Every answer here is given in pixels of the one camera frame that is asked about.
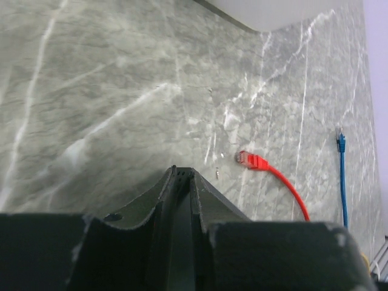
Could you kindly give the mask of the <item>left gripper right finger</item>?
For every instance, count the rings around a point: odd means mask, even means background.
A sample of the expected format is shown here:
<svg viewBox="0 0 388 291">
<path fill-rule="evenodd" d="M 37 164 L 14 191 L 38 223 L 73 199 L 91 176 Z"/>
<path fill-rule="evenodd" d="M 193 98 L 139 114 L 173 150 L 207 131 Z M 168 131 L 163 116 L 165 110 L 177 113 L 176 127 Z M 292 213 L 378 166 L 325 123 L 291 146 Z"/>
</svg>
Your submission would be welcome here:
<svg viewBox="0 0 388 291">
<path fill-rule="evenodd" d="M 197 171 L 190 190 L 198 290 L 376 290 L 344 227 L 251 221 Z"/>
</svg>

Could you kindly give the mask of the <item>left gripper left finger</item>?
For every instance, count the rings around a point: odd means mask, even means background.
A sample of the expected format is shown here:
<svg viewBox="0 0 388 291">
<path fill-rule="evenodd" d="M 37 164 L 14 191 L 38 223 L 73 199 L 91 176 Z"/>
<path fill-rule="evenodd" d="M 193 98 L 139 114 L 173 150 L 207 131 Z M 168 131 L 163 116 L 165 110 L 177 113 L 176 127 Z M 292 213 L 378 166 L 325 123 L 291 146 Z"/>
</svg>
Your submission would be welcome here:
<svg viewBox="0 0 388 291">
<path fill-rule="evenodd" d="M 1 215 L 2 290 L 164 290 L 176 167 L 125 207 Z"/>
</svg>

